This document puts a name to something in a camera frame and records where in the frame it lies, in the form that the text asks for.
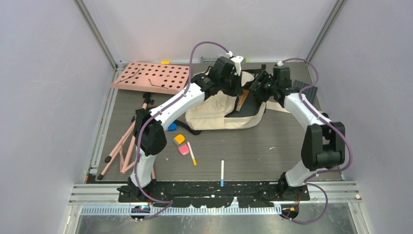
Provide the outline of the orange paperback book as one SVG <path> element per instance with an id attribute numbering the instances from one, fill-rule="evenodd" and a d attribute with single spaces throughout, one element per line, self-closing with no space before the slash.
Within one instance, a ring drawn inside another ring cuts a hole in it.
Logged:
<path id="1" fill-rule="evenodd" d="M 249 94 L 249 90 L 243 89 L 242 94 L 238 95 L 238 101 L 237 101 L 236 106 L 235 106 L 235 110 L 237 112 L 239 112 L 241 110 L 248 94 Z"/>

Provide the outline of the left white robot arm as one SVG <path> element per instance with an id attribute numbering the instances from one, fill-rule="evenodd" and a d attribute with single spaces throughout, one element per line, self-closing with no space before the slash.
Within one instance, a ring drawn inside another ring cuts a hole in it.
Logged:
<path id="1" fill-rule="evenodd" d="M 236 97 L 242 93 L 241 56 L 220 57 L 206 73 L 195 74 L 184 90 L 150 111 L 136 111 L 136 163 L 130 176 L 131 196 L 138 202 L 149 197 L 147 185 L 156 156 L 165 148 L 166 129 L 187 110 L 204 102 L 219 91 Z"/>

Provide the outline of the cream canvas backpack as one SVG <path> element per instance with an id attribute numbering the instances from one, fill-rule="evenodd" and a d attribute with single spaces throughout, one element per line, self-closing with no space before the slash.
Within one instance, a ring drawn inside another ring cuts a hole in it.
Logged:
<path id="1" fill-rule="evenodd" d="M 252 74 L 242 71 L 243 89 L 246 89 L 246 84 L 252 80 Z M 206 130 L 252 128 L 259 124 L 266 110 L 290 113 L 277 102 L 256 100 L 251 91 L 239 112 L 235 110 L 237 101 L 238 96 L 231 97 L 220 91 L 186 111 L 184 121 L 175 120 L 174 123 L 193 135 L 199 135 Z"/>

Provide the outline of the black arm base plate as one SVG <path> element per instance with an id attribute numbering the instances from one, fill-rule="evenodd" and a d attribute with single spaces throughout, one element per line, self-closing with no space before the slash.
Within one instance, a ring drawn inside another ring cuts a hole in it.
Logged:
<path id="1" fill-rule="evenodd" d="M 160 181 L 141 192 L 129 185 L 118 187 L 119 202 L 144 202 L 154 207 L 222 208 L 238 202 L 241 208 L 269 207 L 275 201 L 309 201 L 307 186 L 284 188 L 270 181 Z"/>

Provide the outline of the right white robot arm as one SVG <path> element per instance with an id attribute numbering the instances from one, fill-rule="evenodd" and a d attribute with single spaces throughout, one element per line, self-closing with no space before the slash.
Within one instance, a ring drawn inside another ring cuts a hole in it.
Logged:
<path id="1" fill-rule="evenodd" d="M 300 152 L 301 160 L 290 170 L 282 173 L 278 180 L 278 194 L 291 200 L 316 173 L 328 171 L 345 162 L 345 127 L 341 122 L 332 122 L 319 112 L 303 92 L 293 87 L 288 66 L 274 66 L 273 73 L 261 69 L 249 69 L 253 80 L 247 89 L 258 100 L 270 97 L 289 111 L 305 130 Z"/>

